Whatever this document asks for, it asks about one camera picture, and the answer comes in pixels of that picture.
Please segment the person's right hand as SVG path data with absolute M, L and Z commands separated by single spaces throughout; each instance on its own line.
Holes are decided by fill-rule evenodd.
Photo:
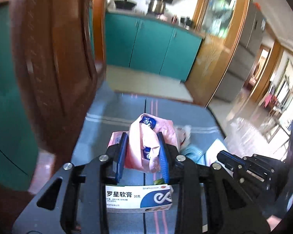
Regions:
M 277 227 L 277 225 L 282 221 L 282 219 L 274 215 L 271 215 L 266 221 L 268 222 L 269 227 L 272 231 Z

